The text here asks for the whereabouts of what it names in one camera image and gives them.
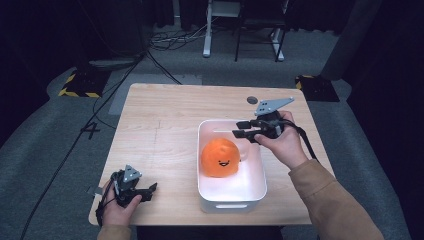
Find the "wooden table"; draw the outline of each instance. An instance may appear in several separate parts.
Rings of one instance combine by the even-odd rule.
[[[297,89],[133,84],[99,186],[126,164],[143,174],[137,189],[158,182],[152,201],[141,203],[134,213],[133,225],[310,224],[289,169],[264,147],[261,157],[268,190],[253,211],[210,214],[200,208],[198,127],[207,119],[255,119],[257,105],[246,101],[249,96],[259,100],[294,97],[282,109],[293,113],[322,165],[333,172],[305,98]],[[89,215],[92,224],[97,224],[94,211],[99,201],[96,196]]]

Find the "person's right hand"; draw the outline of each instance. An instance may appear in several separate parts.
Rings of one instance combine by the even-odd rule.
[[[291,112],[279,111],[282,118],[294,123]],[[262,134],[256,134],[255,140],[266,148],[290,169],[308,161],[308,157],[302,149],[299,134],[296,129],[290,126],[284,126],[283,133],[276,139],[270,139]]]

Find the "chair leg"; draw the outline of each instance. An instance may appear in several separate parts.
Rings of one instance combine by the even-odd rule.
[[[278,51],[277,51],[277,54],[275,56],[275,62],[278,62],[278,56],[280,55],[281,48],[283,46],[283,41],[284,41],[284,37],[285,36],[286,36],[286,28],[283,29],[283,35],[281,36],[281,39],[280,39],[280,43],[279,43],[279,46],[278,46]]]
[[[241,35],[241,27],[238,28],[238,32],[237,32],[237,47],[236,47],[236,57],[234,58],[234,62],[237,62],[237,59],[238,59],[238,50],[240,47],[240,35]]]

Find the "toy's smile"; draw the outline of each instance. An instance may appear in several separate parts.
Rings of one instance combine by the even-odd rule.
[[[228,164],[230,164],[230,160],[228,160],[227,162],[221,162],[221,161],[219,161],[219,165],[221,165],[223,167],[227,166]]]

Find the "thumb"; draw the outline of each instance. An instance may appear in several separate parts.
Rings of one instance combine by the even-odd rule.
[[[272,140],[262,134],[255,134],[254,138],[259,144],[266,148],[269,148],[269,146],[271,145]]]
[[[141,195],[135,196],[131,202],[128,204],[128,206],[125,208],[126,211],[133,213],[135,209],[137,208],[138,204],[141,201]]]

